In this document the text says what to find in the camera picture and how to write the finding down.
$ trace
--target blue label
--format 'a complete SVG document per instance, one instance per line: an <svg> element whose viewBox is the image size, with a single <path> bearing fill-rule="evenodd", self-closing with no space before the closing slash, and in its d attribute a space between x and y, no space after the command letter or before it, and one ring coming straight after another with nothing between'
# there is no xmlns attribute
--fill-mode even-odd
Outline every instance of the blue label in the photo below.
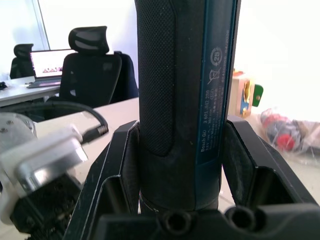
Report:
<svg viewBox="0 0 320 240"><path fill-rule="evenodd" d="M203 191L213 190L203 189L203 186L208 187L208 182L216 182L219 178L214 174L219 171L214 169L211 174L208 171L206 176L202 174L204 165L208 168L220 166L215 162L219 155L226 114L236 3L237 0L206 0L195 170L198 209L209 203L208 195L206 197Z"/></svg>

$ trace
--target laptop screen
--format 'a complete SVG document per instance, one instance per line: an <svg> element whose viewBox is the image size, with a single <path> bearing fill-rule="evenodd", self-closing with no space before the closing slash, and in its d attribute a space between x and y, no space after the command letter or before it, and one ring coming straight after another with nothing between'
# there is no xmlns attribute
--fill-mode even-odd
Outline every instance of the laptop screen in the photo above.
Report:
<svg viewBox="0 0 320 240"><path fill-rule="evenodd" d="M61 76L65 57L75 50L33 51L30 53L35 78Z"/></svg>

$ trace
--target red object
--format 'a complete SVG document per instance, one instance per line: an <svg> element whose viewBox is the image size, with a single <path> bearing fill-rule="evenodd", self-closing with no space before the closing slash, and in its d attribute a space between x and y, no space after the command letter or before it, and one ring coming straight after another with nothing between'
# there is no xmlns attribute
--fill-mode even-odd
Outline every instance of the red object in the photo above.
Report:
<svg viewBox="0 0 320 240"><path fill-rule="evenodd" d="M281 150L290 151L295 146L295 141L289 134L282 134L276 139L277 147Z"/></svg>

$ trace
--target plastic bag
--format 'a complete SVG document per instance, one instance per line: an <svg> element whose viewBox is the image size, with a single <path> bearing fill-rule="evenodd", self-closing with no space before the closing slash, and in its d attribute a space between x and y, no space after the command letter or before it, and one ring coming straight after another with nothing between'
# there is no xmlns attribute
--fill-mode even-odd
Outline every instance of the plastic bag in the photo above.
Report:
<svg viewBox="0 0 320 240"><path fill-rule="evenodd" d="M269 143L280 153L309 154L311 157L308 159L320 165L319 122L290 119L272 108L261 113L260 121Z"/></svg>

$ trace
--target circular logo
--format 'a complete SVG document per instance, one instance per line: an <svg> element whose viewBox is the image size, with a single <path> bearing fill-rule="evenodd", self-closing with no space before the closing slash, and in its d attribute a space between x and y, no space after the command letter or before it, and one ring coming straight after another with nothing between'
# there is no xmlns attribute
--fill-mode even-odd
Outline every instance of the circular logo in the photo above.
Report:
<svg viewBox="0 0 320 240"><path fill-rule="evenodd" d="M212 50L210 59L211 59L212 65L214 66L218 66L221 63L222 51L220 47L217 46Z"/></svg>

